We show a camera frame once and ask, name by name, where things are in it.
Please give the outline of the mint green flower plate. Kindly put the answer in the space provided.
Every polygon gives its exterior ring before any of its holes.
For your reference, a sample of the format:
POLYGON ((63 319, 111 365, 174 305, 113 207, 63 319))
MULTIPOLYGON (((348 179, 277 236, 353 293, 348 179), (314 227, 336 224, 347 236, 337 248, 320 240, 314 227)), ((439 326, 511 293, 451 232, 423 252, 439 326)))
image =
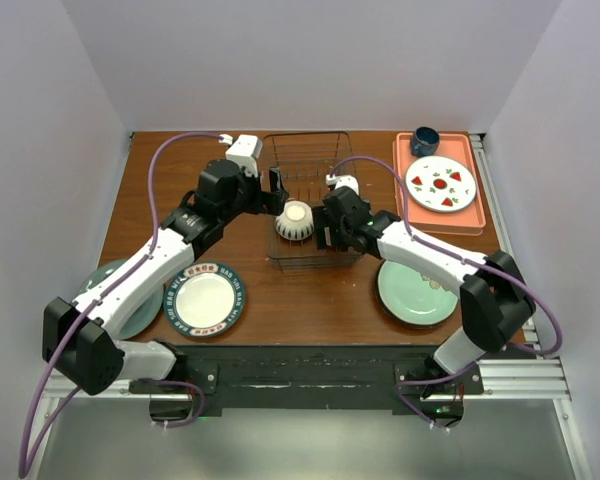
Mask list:
POLYGON ((458 304, 457 297, 437 282, 395 262, 380 265, 375 288, 383 309, 413 328, 433 328, 443 323, 458 304))

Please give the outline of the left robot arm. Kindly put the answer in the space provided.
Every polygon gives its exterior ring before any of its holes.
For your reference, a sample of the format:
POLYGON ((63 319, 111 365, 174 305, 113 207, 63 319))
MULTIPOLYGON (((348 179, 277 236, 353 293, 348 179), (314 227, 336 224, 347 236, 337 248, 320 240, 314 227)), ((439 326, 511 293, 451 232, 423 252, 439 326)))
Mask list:
POLYGON ((119 332, 135 310, 168 279, 222 239, 241 214, 278 215, 289 193, 277 167, 261 176, 236 162, 209 162, 149 241, 110 277, 71 301, 52 300, 43 313, 42 357, 89 395, 123 379, 152 379, 165 392, 187 380, 181 354, 162 341, 126 342, 119 332))

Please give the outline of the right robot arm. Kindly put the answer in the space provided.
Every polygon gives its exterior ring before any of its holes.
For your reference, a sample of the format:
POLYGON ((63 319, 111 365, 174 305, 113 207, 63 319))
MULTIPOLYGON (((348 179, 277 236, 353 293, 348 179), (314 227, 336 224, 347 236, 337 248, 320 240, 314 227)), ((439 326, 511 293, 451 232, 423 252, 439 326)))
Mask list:
POLYGON ((536 311, 515 260, 503 251, 485 255, 450 245, 407 226, 394 213, 372 212, 350 187, 330 191, 312 215, 319 249, 354 249, 409 267, 459 299, 462 325, 425 369, 436 392, 449 392, 468 365, 500 351, 536 311))

